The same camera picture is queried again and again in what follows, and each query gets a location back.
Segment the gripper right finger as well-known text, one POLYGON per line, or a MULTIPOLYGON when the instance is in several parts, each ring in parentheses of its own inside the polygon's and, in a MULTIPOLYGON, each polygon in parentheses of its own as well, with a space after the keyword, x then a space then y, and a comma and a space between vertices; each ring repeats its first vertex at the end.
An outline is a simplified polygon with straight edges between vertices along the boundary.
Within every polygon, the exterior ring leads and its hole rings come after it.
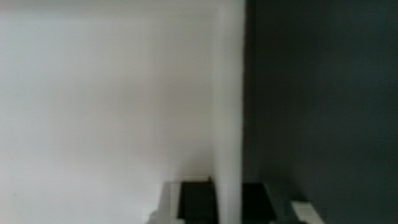
POLYGON ((323 224, 323 219, 313 203, 293 200, 277 186, 265 183, 245 183, 242 224, 323 224))

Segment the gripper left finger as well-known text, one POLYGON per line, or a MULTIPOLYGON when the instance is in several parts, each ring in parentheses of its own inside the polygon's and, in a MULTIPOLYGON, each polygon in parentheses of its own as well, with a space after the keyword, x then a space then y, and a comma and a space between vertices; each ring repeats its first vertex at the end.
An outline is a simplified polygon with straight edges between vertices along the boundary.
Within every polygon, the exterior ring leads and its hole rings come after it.
POLYGON ((163 183, 147 224, 217 224, 217 191, 210 178, 163 183))

